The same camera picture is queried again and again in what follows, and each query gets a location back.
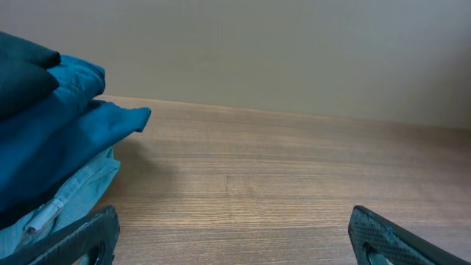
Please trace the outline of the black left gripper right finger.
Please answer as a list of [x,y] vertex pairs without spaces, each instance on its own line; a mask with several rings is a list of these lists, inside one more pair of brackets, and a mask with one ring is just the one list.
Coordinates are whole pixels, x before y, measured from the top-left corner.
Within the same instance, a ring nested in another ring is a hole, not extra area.
[[348,235],[358,265],[470,265],[361,205],[353,208]]

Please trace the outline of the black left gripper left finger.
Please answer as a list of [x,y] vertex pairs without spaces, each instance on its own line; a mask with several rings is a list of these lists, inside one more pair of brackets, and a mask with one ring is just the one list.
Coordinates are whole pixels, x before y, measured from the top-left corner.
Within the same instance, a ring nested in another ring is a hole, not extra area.
[[100,208],[44,239],[1,259],[1,265],[86,264],[111,265],[120,233],[112,205]]

